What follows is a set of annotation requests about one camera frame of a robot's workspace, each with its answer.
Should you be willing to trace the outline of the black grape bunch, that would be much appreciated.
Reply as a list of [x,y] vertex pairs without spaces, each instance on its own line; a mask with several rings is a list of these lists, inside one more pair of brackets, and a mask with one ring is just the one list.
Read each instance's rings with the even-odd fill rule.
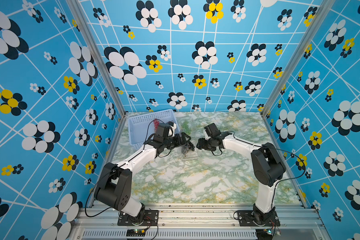
[[194,150],[195,150],[195,146],[190,141],[188,141],[186,144],[181,146],[181,152],[184,156],[186,156],[187,153],[189,153],[189,152],[193,152]]

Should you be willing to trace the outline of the clear plastic clamshell container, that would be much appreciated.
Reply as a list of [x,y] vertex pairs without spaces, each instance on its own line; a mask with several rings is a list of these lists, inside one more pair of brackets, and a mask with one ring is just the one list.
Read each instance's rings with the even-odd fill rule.
[[197,140],[203,136],[203,126],[201,124],[188,119],[182,119],[179,123],[181,130],[193,140]]

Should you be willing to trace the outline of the green grape bunch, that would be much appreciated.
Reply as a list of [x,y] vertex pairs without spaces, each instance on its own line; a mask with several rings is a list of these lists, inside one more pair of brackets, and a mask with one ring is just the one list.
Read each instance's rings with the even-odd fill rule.
[[196,127],[193,123],[191,122],[185,122],[183,124],[183,131],[189,135],[190,137],[194,137],[196,135]]

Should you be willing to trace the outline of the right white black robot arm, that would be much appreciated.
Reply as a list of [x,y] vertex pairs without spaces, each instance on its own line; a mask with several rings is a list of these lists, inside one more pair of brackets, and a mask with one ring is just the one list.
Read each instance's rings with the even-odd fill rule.
[[226,149],[252,160],[253,172],[259,182],[252,220],[259,226],[265,225],[275,214],[276,189],[286,172],[285,164],[274,145],[271,143],[255,144],[228,133],[214,138],[200,138],[197,148],[210,152]]

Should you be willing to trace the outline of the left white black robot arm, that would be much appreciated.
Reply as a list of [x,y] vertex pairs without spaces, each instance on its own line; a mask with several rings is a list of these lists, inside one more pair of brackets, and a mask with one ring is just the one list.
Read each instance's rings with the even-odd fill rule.
[[164,150],[189,147],[194,150],[191,137],[185,133],[169,137],[152,134],[144,145],[127,159],[117,163],[107,163],[92,193],[94,199],[125,213],[131,221],[140,224],[145,219],[145,205],[131,197],[132,180],[143,166],[159,157]]

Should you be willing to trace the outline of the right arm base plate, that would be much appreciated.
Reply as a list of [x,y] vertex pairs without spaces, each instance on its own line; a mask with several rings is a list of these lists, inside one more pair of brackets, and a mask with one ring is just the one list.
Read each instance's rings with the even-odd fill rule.
[[234,212],[234,219],[241,227],[279,227],[281,225],[275,209],[266,214],[261,211],[238,210]]

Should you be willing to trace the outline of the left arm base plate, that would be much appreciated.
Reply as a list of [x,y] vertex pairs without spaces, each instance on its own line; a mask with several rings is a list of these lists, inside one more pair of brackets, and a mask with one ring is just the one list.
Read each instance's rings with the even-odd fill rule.
[[118,226],[125,227],[149,227],[157,226],[159,220],[159,211],[158,210],[143,210],[136,217],[128,215],[124,212],[119,214]]

